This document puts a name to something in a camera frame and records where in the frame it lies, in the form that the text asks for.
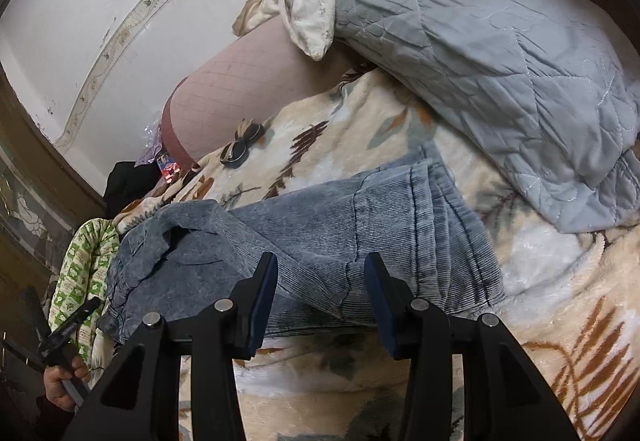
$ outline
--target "decorative border tile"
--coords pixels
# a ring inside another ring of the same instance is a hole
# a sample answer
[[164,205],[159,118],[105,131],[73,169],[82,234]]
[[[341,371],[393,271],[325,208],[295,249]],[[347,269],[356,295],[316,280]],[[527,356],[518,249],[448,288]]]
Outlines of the decorative border tile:
[[84,81],[65,124],[65,130],[54,146],[61,154],[69,150],[78,135],[89,107],[124,50],[138,36],[149,20],[168,0],[141,0],[125,17],[114,35],[102,49],[98,60]]

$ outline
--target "jeans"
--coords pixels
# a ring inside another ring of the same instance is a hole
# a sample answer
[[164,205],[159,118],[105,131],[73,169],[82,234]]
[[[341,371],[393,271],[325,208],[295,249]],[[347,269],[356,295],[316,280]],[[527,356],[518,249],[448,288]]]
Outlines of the jeans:
[[171,204],[131,230],[108,273],[99,326],[124,342],[145,313],[192,316],[278,258],[267,335],[374,326],[364,259],[445,312],[476,315],[503,297],[484,226],[432,143],[349,179],[225,211],[213,200]]

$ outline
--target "bed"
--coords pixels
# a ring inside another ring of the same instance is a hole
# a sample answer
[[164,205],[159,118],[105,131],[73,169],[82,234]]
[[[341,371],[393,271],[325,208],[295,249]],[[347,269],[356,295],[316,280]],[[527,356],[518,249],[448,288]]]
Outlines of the bed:
[[[611,15],[636,43],[637,19],[626,8]],[[493,311],[526,349],[581,439],[609,438],[616,418],[633,407],[639,379],[635,222],[559,233],[465,136],[372,65],[350,71],[322,94],[292,101],[264,124],[264,137],[236,170],[220,164],[220,148],[203,158],[183,150],[186,164],[197,160],[197,174],[172,200],[215,199],[236,208],[349,177],[433,139],[466,202],[481,216],[500,262],[508,296]],[[144,207],[141,215],[144,203],[119,216],[120,233],[166,201]],[[234,370],[248,439],[397,436],[408,364],[391,360],[374,331],[266,339],[254,359],[237,361]],[[462,439],[462,385],[456,359],[452,440]],[[191,439],[190,399],[186,357],[179,396],[184,441]]]

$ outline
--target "pillow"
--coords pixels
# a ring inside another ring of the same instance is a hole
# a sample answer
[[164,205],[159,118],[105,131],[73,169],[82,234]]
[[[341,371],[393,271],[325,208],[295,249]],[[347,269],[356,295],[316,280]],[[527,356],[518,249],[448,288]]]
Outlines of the pillow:
[[364,62],[334,42],[320,62],[306,56],[275,17],[223,49],[185,78],[167,101],[162,141],[180,166],[223,147],[243,118],[263,123],[281,108],[334,87]]
[[640,207],[640,58],[588,0],[336,0],[336,36],[464,132],[560,231]]

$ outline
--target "wall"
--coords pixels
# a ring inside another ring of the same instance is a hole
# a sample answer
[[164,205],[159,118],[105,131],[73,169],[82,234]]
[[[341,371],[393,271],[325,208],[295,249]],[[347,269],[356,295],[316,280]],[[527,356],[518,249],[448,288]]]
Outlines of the wall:
[[102,46],[139,1],[10,1],[0,18],[0,62],[51,141],[62,134]]
[[102,193],[173,88],[234,39],[245,0],[11,0],[0,62],[21,103]]

